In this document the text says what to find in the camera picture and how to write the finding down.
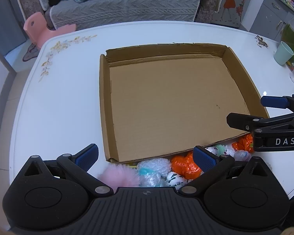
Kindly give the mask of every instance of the blue rubber tip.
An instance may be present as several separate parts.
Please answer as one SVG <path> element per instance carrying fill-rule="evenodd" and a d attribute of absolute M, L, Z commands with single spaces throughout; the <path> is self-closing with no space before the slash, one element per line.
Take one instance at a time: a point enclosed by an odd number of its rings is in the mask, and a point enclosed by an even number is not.
<path fill-rule="evenodd" d="M 99 150 L 96 144 L 93 144 L 89 149 L 83 149 L 84 153 L 75 159 L 75 164 L 82 168 L 84 171 L 88 171 L 91 166 L 98 160 Z"/>
<path fill-rule="evenodd" d="M 198 147 L 194 147 L 193 150 L 193 160 L 196 165 L 201 168 L 203 172 L 207 172 L 212 167 L 217 164 L 217 160 L 219 158 L 210 153 L 208 150 L 200 149 Z"/>
<path fill-rule="evenodd" d="M 284 97 L 279 96 L 262 96 L 260 99 L 261 105 L 264 107 L 286 109 L 289 107 L 289 101 Z"/>

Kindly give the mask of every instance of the sofa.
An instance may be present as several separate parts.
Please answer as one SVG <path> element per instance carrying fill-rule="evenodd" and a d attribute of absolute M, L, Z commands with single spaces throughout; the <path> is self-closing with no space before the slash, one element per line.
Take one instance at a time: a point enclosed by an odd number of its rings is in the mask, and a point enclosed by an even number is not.
<path fill-rule="evenodd" d="M 210 23 L 217 0 L 74 0 L 49 6 L 48 0 L 18 0 L 24 20 L 40 11 L 50 29 L 76 24 L 77 30 L 145 20 Z"/>

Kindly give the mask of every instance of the cardboard box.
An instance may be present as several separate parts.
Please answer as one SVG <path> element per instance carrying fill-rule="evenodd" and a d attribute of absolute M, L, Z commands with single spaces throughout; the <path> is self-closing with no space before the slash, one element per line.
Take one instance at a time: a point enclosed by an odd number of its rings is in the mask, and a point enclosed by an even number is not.
<path fill-rule="evenodd" d="M 158 44 L 100 57 L 106 159 L 130 162 L 237 137 L 231 112 L 268 118 L 235 53 L 217 44 Z"/>

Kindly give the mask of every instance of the tabletop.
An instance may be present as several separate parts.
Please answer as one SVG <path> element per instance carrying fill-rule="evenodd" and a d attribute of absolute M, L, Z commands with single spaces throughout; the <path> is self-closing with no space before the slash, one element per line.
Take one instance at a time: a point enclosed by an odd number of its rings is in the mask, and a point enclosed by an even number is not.
<path fill-rule="evenodd" d="M 259 47 L 256 35 L 210 24 L 146 21 L 98 26 L 48 40 L 27 78 L 13 125 L 10 183 L 31 155 L 43 160 L 75 154 L 90 143 L 99 148 L 88 171 L 100 174 L 108 162 L 103 151 L 99 108 L 99 57 L 107 49 L 157 43 L 215 43 L 231 47 L 261 96 L 290 96 L 289 69 L 273 58 L 278 43 Z M 290 113 L 268 108 L 270 117 Z M 294 195 L 294 151 L 257 153 L 289 197 Z"/>

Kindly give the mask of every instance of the pink pom pom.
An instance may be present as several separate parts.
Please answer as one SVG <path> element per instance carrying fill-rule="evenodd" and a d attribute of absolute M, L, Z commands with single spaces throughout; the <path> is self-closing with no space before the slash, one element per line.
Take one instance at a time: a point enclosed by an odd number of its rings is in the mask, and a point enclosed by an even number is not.
<path fill-rule="evenodd" d="M 114 192 L 118 187 L 138 187 L 140 185 L 137 170 L 122 164 L 110 164 L 98 179 L 110 186 Z"/>

